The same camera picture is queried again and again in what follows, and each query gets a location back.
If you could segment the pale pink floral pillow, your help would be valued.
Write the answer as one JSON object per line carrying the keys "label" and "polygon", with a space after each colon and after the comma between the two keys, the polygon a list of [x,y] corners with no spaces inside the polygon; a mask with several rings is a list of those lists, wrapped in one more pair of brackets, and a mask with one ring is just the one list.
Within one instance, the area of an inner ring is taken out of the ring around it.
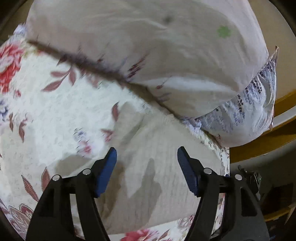
{"label": "pale pink floral pillow", "polygon": [[34,1],[26,28],[190,118],[236,96],[269,55],[248,1]]}

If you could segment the floral white bed sheet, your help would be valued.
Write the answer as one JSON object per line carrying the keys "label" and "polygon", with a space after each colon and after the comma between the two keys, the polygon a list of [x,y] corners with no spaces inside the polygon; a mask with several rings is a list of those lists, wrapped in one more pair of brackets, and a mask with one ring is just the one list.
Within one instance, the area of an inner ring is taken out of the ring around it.
{"label": "floral white bed sheet", "polygon": [[[1,211],[9,227],[25,239],[37,202],[58,174],[58,162],[91,154],[93,141],[110,141],[124,103],[172,114],[146,91],[84,72],[31,45],[23,32],[18,26],[1,45]],[[109,237],[183,240],[194,214]]]}

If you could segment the beige ribbed knit garment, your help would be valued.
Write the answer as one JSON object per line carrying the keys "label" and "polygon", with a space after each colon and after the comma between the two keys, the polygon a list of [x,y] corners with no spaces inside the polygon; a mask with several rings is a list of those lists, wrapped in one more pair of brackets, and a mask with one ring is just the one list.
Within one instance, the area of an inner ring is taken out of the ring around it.
{"label": "beige ribbed knit garment", "polygon": [[201,130],[149,106],[124,103],[108,142],[93,141],[91,154],[66,157],[56,165],[63,176],[78,174],[105,156],[110,147],[117,162],[106,192],[96,205],[108,234],[117,235],[185,218],[199,204],[187,187],[177,150],[187,152],[220,175],[229,169],[229,152]]}

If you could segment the lilac patterned lower pillow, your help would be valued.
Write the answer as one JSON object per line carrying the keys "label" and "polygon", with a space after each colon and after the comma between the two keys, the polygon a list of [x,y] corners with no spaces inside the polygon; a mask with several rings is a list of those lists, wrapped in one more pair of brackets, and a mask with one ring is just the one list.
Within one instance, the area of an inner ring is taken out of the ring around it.
{"label": "lilac patterned lower pillow", "polygon": [[185,118],[192,130],[203,130],[226,148],[252,142],[273,125],[276,65],[280,48],[269,57],[250,84],[233,99],[199,118]]}

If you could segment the wooden bed frame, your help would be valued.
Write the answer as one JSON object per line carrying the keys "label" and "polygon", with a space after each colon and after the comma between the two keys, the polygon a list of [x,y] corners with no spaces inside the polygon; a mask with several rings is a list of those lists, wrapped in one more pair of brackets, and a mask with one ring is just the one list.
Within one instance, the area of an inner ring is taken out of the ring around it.
{"label": "wooden bed frame", "polygon": [[230,149],[231,174],[240,169],[261,175],[261,204],[266,221],[295,209],[295,91],[275,103],[274,128],[256,140]]}

